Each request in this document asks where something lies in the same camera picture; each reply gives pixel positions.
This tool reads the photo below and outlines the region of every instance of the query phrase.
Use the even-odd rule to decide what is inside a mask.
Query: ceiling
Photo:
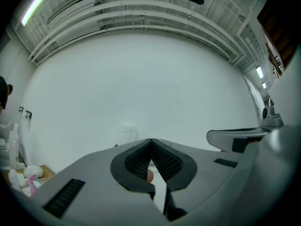
[[[26,0],[11,24],[39,65],[60,49],[85,37],[116,30],[171,33],[200,43],[227,59],[261,89],[260,65],[272,85],[266,39],[256,19],[261,0],[44,0],[26,26],[21,19],[33,0]]]

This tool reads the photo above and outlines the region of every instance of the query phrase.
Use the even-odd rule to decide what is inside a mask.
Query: ceiling light
[[[259,77],[262,79],[263,78],[263,73],[262,73],[262,70],[261,70],[260,66],[256,67],[256,71],[257,71]]]
[[[25,13],[23,19],[22,19],[22,24],[23,26],[26,25],[27,21],[29,20],[29,18],[31,17],[31,15],[33,14],[33,12],[35,11],[35,9],[38,7],[38,5],[42,2],[43,0],[34,0],[32,2],[32,4],[30,5],[29,9],[27,10],[27,12]]]

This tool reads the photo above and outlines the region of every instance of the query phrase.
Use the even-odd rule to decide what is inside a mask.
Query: black slot
[[[232,167],[232,168],[235,168],[238,164],[238,162],[228,161],[228,160],[221,159],[221,158],[216,159],[214,162],[224,165],[224,166]]]
[[[44,209],[52,215],[60,218],[72,203],[76,195],[79,193],[84,181],[78,179],[71,179],[49,203],[44,206]]]

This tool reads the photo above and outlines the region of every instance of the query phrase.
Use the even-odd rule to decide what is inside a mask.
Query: person
[[[0,114],[5,110],[8,96],[13,92],[13,86],[7,84],[5,79],[0,76]]]

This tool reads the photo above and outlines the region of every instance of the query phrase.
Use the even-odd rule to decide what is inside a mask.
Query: curved white pipe
[[[156,0],[121,0],[121,1],[114,1],[114,2],[108,2],[108,3],[104,3],[89,9],[86,9],[82,12],[79,12],[78,14],[74,15],[73,17],[67,19],[66,21],[62,22],[61,24],[59,24],[56,28],[54,28],[52,31],[50,31],[45,37],[44,39],[42,39],[40,41],[40,43],[38,43],[38,45],[34,48],[34,50],[32,51],[32,53],[29,55],[28,60],[32,57],[32,55],[40,48],[40,46],[42,44],[44,44],[52,35],[54,35],[55,33],[59,32],[61,29],[63,29],[65,26],[69,25],[70,23],[72,23],[73,21],[75,21],[76,19],[79,19],[87,14],[99,11],[99,10],[103,10],[103,9],[107,9],[107,8],[113,8],[113,7],[118,7],[118,6],[126,6],[126,5],[149,5],[149,6],[157,6],[157,7],[161,7],[161,8],[168,8],[171,10],[176,10],[176,11],[180,11],[182,13],[185,13],[189,16],[193,16],[197,19],[200,19],[202,21],[204,21],[205,23],[208,23],[210,26],[212,26],[213,28],[215,28],[216,30],[218,30],[219,32],[221,32],[226,38],[228,38],[238,49],[242,54],[246,54],[244,52],[244,50],[241,48],[241,46],[225,31],[223,30],[220,26],[218,26],[217,24],[215,24],[214,22],[212,22],[210,19],[208,19],[207,17],[191,10],[188,8],[183,8],[181,6],[172,4],[172,3],[168,3],[168,2],[162,2],[162,1],[156,1]]]
[[[110,32],[110,31],[115,31],[115,30],[122,30],[122,29],[132,29],[132,28],[151,28],[151,29],[159,29],[159,30],[165,30],[165,31],[171,31],[171,32],[178,32],[178,33],[185,33],[188,34],[192,37],[195,37],[197,39],[200,39],[204,42],[207,42],[208,44],[212,45],[213,47],[217,48],[220,52],[222,52],[227,58],[231,59],[230,56],[219,46],[217,46],[216,44],[214,44],[213,42],[211,42],[210,40],[207,40],[201,36],[198,36],[194,33],[191,32],[187,32],[181,29],[177,29],[177,28],[172,28],[172,27],[167,27],[167,26],[159,26],[159,25],[145,25],[145,24],[139,24],[139,25],[126,25],[126,26],[119,26],[119,27],[113,27],[113,28],[108,28],[108,29],[102,29],[96,32],[92,32],[89,34],[86,34],[84,36],[81,36],[79,38],[76,38],[72,41],[69,41],[68,43],[65,43],[64,45],[60,46],[59,48],[57,48],[56,50],[52,51],[50,54],[48,54],[46,57],[44,57],[37,65],[39,65],[40,63],[42,63],[44,60],[46,60],[48,57],[50,57],[51,55],[53,55],[55,52],[59,51],[60,49],[75,43],[81,39],[85,39],[87,37],[99,34],[99,33],[104,33],[104,32]]]
[[[210,31],[209,29],[206,29],[194,22],[191,22],[189,19],[186,18],[182,18],[182,17],[178,17],[175,15],[171,15],[171,14],[166,14],[163,12],[157,12],[157,11],[146,11],[146,10],[125,10],[125,11],[118,11],[118,12],[110,12],[110,13],[104,13],[104,14],[100,14],[100,15],[96,15],[90,18],[87,18],[83,21],[80,21],[70,27],[68,27],[67,29],[63,30],[62,32],[60,32],[59,34],[57,34],[53,39],[51,39],[46,45],[44,45],[39,52],[35,55],[35,57],[32,59],[32,62],[47,48],[49,47],[50,44],[52,44],[54,41],[58,40],[60,37],[64,36],[65,34],[71,32],[72,30],[82,27],[88,23],[91,22],[95,22],[97,20],[102,20],[102,19],[106,19],[106,18],[111,18],[111,17],[116,17],[116,16],[127,16],[127,15],[136,15],[136,16],[155,16],[155,17],[161,17],[161,18],[166,18],[166,19],[170,19],[170,20],[174,20],[177,21],[179,23],[182,24],[186,24],[192,27],[195,27],[207,34],[209,34],[210,36],[212,36],[213,38],[215,38],[216,40],[218,40],[221,44],[223,44],[226,48],[228,48],[233,54],[235,54],[236,56],[238,56],[238,52],[235,51],[232,47],[232,45],[230,45],[226,40],[224,40],[222,37],[217,36],[215,33],[213,33],[212,31]]]

